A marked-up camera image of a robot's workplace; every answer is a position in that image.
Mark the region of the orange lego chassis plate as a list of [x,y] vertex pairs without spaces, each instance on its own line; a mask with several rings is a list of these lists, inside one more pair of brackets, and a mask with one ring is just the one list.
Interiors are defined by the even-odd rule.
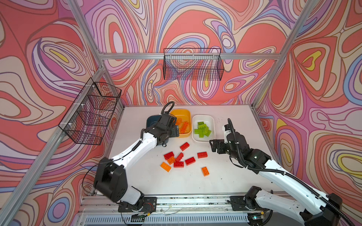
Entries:
[[181,134],[186,134],[186,133],[188,133],[188,126],[189,126],[189,122],[188,121],[185,121],[185,122],[183,122],[182,123],[182,125],[181,125],[181,128],[180,128],[180,133]]

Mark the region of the small orange lego brick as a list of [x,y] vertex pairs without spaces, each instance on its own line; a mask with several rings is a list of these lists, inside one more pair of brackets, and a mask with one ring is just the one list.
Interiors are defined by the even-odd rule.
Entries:
[[171,158],[169,158],[169,159],[167,160],[167,162],[168,162],[169,165],[172,165],[175,161],[176,161],[176,159],[175,159],[174,156],[172,156]]

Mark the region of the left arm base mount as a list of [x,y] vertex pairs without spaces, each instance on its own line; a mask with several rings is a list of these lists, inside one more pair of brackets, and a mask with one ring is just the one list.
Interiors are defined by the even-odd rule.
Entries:
[[146,196],[143,197],[136,204],[128,202],[121,202],[118,206],[119,213],[153,213],[156,211],[157,197]]

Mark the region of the green lego brick top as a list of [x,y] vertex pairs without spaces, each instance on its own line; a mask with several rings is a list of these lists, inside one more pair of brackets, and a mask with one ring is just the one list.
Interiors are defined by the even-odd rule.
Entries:
[[206,124],[199,125],[199,126],[198,126],[198,130],[203,130],[203,129],[205,129],[206,127],[207,127]]

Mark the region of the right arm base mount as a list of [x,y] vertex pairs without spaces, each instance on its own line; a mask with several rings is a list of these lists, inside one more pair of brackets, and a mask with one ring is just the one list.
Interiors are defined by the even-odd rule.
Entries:
[[237,195],[230,196],[227,201],[232,206],[233,211],[252,211],[252,212],[266,212],[269,209],[260,207],[255,200],[246,198],[245,196]]

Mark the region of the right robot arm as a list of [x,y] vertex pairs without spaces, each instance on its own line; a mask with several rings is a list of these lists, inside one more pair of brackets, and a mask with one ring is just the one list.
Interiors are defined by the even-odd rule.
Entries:
[[237,160],[236,167],[268,179],[292,197],[284,198],[258,186],[252,186],[242,200],[231,198],[230,202],[236,208],[249,211],[269,209],[305,226],[336,226],[341,219],[349,226],[354,225],[342,212],[343,201],[337,194],[326,194],[311,187],[281,167],[264,151],[251,148],[231,122],[224,125],[223,132],[223,139],[209,141],[212,152],[227,154],[230,160]]

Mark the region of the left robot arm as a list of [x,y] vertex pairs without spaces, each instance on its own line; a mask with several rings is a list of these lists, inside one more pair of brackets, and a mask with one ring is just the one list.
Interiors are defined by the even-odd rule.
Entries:
[[162,113],[149,127],[141,130],[140,138],[120,154],[100,160],[93,187],[114,203],[126,202],[142,206],[144,193],[128,184],[127,171],[148,151],[157,146],[165,147],[170,138],[179,136],[177,118],[170,113]]

